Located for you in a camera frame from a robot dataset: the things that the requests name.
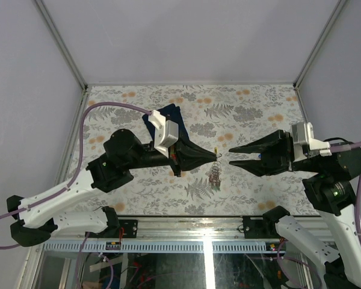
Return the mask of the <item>keyring with tagged keys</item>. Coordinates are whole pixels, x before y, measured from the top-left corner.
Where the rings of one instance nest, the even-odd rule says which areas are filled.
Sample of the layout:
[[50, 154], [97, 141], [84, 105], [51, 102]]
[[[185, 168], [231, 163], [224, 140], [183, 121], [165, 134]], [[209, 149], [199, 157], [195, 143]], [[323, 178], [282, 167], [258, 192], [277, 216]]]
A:
[[209, 171], [209, 179], [208, 182], [210, 184], [211, 190], [220, 191], [221, 187], [221, 162], [220, 157], [222, 154], [218, 152], [218, 148], [214, 148], [214, 154], [216, 156], [216, 160], [212, 163], [212, 166]]

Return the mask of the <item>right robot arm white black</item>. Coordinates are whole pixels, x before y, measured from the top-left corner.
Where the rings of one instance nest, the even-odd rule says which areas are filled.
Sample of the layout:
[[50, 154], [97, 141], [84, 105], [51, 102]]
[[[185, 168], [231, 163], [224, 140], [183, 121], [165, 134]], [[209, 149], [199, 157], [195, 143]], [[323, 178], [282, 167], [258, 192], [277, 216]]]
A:
[[277, 130], [231, 152], [257, 153], [257, 160], [232, 162], [256, 176], [311, 173], [303, 180], [304, 192], [327, 224], [336, 246], [322, 243], [281, 206], [262, 216], [262, 230], [304, 253], [317, 269], [320, 286], [361, 288], [361, 221], [357, 217], [358, 197], [351, 185], [361, 176], [361, 144], [317, 140], [310, 125], [302, 123], [293, 126], [291, 132]]

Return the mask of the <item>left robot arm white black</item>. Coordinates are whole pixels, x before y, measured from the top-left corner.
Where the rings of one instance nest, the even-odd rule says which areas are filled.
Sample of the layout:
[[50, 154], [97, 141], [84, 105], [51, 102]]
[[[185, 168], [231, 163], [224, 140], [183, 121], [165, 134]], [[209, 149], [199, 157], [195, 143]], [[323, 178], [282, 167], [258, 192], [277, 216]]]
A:
[[180, 176], [217, 160], [216, 153], [182, 135], [160, 152], [153, 142], [143, 144], [132, 131], [120, 129], [103, 146], [104, 154], [77, 171], [70, 181], [34, 197], [14, 195], [7, 199], [7, 209], [15, 219], [10, 234], [18, 245], [31, 247], [62, 235], [120, 238], [122, 227], [114, 208], [104, 206], [87, 212], [70, 212], [69, 208], [126, 185], [134, 178], [132, 169], [169, 166]]

